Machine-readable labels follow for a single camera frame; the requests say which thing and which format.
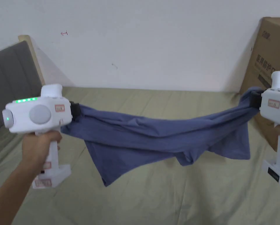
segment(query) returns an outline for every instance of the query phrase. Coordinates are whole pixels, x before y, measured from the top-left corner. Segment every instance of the gray headboard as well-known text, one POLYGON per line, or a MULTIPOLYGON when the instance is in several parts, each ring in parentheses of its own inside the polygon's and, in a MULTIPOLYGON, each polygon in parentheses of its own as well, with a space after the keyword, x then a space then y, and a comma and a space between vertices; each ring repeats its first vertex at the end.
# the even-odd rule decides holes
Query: gray headboard
POLYGON ((0 51, 0 127, 2 110, 16 99, 40 96, 41 81, 26 41, 0 51))

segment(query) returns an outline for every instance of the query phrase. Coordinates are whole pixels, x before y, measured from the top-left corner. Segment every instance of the red label sticker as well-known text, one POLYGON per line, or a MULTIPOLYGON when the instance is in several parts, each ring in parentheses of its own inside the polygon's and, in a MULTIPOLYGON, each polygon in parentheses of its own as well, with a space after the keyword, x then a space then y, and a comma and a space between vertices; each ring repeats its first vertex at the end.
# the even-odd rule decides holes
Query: red label sticker
POLYGON ((54 105, 56 112, 65 112, 65 105, 54 105))
POLYGON ((43 165, 43 170, 49 170, 51 168, 51 162, 45 162, 43 165))
POLYGON ((36 187, 51 187, 51 179, 35 180, 36 187))
POLYGON ((269 99, 268 100, 268 106, 272 107, 272 108, 275 108, 275 109, 279 109, 280 101, 269 99))

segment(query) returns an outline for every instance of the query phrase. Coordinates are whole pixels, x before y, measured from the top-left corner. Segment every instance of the beige bedsheet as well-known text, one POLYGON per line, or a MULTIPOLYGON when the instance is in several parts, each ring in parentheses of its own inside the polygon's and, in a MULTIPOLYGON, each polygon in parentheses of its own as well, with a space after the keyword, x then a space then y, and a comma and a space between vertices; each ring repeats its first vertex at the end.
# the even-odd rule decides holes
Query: beige bedsheet
MULTIPOLYGON (((65 88, 63 93, 98 110, 167 119, 215 113, 239 100, 233 93, 189 91, 65 88)), ((248 161, 206 152, 182 167, 172 158, 136 168, 104 187, 84 142, 64 135, 59 159, 71 164, 72 175, 55 189, 30 189, 13 224, 280 224, 280 186, 261 171, 264 157, 275 152, 254 121, 249 136, 248 161)), ((0 130, 0 186, 20 161, 20 140, 0 130)))

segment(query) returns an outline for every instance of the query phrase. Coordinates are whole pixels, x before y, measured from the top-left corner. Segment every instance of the device base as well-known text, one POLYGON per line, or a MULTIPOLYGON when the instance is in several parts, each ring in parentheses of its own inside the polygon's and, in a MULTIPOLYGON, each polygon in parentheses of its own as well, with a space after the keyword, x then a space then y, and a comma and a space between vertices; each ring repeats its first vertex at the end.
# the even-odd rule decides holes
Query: device base
POLYGON ((60 165, 53 176, 38 175, 32 182, 33 189, 55 188, 71 174, 70 165, 60 165))
POLYGON ((264 160, 262 170, 272 176, 280 184, 280 168, 276 165, 275 160, 264 160))

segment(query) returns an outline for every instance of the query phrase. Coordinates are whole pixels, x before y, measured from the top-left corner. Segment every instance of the blue cloth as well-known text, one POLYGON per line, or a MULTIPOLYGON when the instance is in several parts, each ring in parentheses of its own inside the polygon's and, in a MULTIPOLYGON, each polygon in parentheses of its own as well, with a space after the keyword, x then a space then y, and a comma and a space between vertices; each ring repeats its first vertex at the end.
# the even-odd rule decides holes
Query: blue cloth
POLYGON ((204 151, 230 159, 250 159, 247 122, 259 110, 249 107, 251 88, 235 108, 190 120, 157 120, 80 105, 78 121, 64 134, 85 140, 105 186, 138 166, 176 157, 193 164, 204 151))

